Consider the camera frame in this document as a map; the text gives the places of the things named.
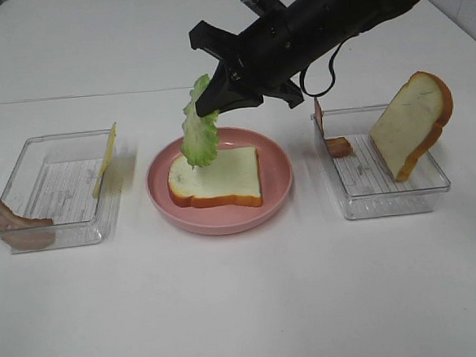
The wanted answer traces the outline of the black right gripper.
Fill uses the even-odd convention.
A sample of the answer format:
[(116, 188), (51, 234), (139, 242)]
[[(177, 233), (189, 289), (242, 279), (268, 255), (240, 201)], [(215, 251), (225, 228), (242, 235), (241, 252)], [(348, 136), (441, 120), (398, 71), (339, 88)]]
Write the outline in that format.
[(199, 22), (190, 31), (193, 49), (201, 49), (219, 60), (208, 86), (196, 100), (196, 113), (205, 117), (212, 112), (230, 112), (262, 104), (266, 96), (280, 98), (291, 108), (299, 105), (302, 92), (290, 81), (301, 60), (290, 26), (301, 10), (289, 4), (258, 18), (235, 35)]

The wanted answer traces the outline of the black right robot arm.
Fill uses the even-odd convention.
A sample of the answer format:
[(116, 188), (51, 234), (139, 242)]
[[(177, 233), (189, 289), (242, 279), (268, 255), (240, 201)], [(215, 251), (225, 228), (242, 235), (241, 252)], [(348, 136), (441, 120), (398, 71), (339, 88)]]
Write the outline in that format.
[(294, 108), (306, 95), (308, 67), (331, 49), (409, 11), (419, 0), (241, 0), (258, 18), (235, 35), (204, 21), (190, 34), (193, 49), (219, 60), (196, 113), (257, 107), (266, 96)]

